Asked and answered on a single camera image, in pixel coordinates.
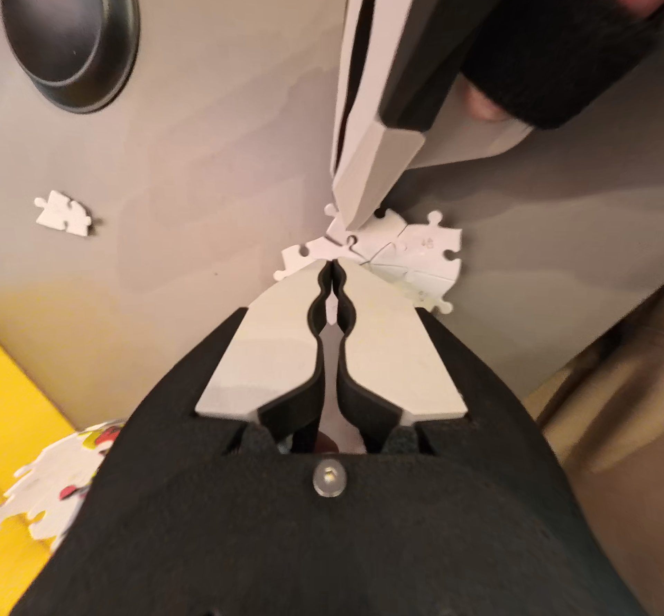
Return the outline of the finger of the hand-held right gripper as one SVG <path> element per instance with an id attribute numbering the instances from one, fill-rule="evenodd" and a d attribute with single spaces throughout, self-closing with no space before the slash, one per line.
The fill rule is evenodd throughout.
<path id="1" fill-rule="evenodd" d="M 376 0 L 346 0 L 336 88 L 330 172 L 339 170 L 347 123 L 357 98 L 369 47 Z"/>
<path id="2" fill-rule="evenodd" d="M 367 59 L 351 110 L 333 195 L 347 229 L 365 224 L 424 145 L 416 131 L 389 128 L 380 102 L 413 0 L 376 0 Z"/>

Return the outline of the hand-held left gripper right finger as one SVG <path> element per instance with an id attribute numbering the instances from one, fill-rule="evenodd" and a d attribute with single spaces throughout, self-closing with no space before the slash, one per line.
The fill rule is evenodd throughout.
<path id="1" fill-rule="evenodd" d="M 415 307 L 347 258 L 333 263 L 339 345 L 336 396 L 344 418 L 382 447 L 397 427 L 462 419 L 468 406 Z"/>

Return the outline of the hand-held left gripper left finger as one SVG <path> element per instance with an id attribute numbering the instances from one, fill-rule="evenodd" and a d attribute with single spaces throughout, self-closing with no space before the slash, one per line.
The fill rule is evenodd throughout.
<path id="1" fill-rule="evenodd" d="M 275 441 L 320 421 L 333 264 L 317 260 L 249 305 L 196 403 L 201 417 L 258 423 Z"/>

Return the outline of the joined white puzzle pieces cluster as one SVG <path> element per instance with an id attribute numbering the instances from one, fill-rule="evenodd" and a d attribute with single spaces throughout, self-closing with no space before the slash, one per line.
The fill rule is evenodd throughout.
<path id="1" fill-rule="evenodd" d="M 453 255 L 461 249 L 461 230 L 444 227 L 442 213 L 430 212 L 425 223 L 408 223 L 387 209 L 360 229 L 349 230 L 334 204 L 324 212 L 331 218 L 326 234 L 285 248 L 283 268 L 274 272 L 275 281 L 316 260 L 345 257 L 396 287 L 415 306 L 441 314 L 453 312 L 447 295 L 460 276 L 461 260 Z"/>

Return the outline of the white puzzle piece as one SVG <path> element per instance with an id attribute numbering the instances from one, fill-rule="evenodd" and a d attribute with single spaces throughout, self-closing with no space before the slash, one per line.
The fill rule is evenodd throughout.
<path id="1" fill-rule="evenodd" d="M 38 225 L 77 237 L 89 235 L 91 216 L 83 205 L 60 191 L 51 190 L 47 198 L 36 197 L 34 206 L 40 210 L 36 219 Z"/>

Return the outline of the partly built colourful puzzle ball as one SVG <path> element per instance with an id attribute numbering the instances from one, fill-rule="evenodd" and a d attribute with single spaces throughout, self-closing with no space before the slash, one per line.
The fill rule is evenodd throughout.
<path id="1" fill-rule="evenodd" d="M 100 423 L 45 447 L 14 473 L 15 481 L 3 496 L 1 523 L 22 518 L 30 537 L 48 542 L 49 552 L 54 553 L 125 424 L 125 419 Z"/>

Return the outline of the yellow cardboard tray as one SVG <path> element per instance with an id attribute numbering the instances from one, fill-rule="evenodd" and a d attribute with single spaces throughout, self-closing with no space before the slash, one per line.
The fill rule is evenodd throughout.
<path id="1" fill-rule="evenodd" d="M 74 428 L 1 350 L 1 502 L 15 472 Z M 1 523 L 1 614 L 8 615 L 50 557 L 50 538 L 36 540 L 25 513 Z"/>

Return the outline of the black round display stand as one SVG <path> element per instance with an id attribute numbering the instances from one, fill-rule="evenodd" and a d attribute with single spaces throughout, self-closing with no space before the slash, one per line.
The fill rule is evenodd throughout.
<path id="1" fill-rule="evenodd" d="M 12 53 L 56 107 L 91 114 L 123 91 L 136 63 L 139 0 L 1 0 Z"/>

